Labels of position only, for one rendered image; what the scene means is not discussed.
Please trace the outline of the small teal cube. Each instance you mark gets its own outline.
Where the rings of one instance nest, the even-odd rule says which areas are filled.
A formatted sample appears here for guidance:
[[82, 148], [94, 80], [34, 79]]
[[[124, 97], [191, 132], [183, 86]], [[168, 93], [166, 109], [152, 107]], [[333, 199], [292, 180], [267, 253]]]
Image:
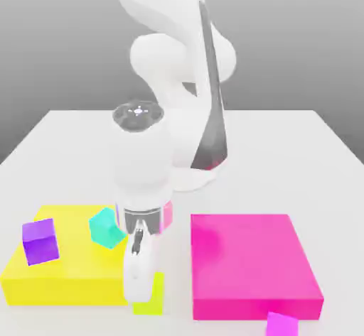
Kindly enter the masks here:
[[127, 238], [127, 234], [119, 228], [114, 210], [102, 208], [88, 221], [91, 240], [107, 249], [114, 249]]

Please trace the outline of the small purple cube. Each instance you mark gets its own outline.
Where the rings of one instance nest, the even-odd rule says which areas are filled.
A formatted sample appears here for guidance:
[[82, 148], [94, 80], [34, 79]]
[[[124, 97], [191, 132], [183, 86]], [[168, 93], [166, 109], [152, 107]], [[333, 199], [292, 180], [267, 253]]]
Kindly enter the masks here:
[[22, 242], [29, 266], [60, 258], [53, 218], [23, 224]]

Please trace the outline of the large yellow box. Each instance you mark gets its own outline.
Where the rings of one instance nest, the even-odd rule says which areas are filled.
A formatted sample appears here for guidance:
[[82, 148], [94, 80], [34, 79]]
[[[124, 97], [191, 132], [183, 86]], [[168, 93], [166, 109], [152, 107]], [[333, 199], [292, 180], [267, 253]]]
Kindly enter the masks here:
[[126, 243], [107, 249], [91, 240], [89, 219], [101, 205], [44, 205], [35, 220], [52, 218], [60, 257], [28, 265], [18, 245], [0, 276], [8, 305], [120, 305]]

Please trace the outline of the small magenta cube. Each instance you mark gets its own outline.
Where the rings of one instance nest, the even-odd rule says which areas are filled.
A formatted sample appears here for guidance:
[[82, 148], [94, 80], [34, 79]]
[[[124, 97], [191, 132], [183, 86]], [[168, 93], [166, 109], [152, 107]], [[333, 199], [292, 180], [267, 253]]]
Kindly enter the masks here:
[[296, 318], [279, 313], [267, 315], [266, 336], [298, 336], [299, 321]]

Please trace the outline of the small pink cube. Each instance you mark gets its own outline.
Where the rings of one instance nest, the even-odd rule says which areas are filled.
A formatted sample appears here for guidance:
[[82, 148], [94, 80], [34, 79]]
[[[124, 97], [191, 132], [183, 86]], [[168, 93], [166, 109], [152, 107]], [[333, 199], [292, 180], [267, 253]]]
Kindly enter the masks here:
[[163, 208], [163, 230], [167, 229], [173, 222], [173, 204], [167, 202]]

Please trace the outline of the large pink box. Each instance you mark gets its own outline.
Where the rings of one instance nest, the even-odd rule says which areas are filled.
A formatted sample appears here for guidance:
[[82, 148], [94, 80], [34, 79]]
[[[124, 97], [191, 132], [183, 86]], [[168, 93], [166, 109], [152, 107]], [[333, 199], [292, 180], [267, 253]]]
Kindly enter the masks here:
[[288, 215], [191, 215], [194, 320], [318, 320], [324, 297]]

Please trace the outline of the small lime yellow cube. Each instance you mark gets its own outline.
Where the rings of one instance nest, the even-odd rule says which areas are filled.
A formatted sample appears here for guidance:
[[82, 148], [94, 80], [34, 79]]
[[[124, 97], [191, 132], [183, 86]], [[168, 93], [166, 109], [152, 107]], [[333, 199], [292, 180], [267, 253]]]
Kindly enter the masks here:
[[162, 315], [164, 310], [164, 273], [156, 272], [151, 299], [145, 303], [133, 303], [134, 315]]

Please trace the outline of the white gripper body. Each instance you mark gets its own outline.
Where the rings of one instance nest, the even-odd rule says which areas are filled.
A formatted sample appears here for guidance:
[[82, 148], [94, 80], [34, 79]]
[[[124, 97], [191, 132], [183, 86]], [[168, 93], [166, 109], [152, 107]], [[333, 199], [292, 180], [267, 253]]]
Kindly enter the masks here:
[[137, 220], [124, 253], [123, 289], [128, 303], [149, 302], [155, 273], [155, 238], [144, 220]]

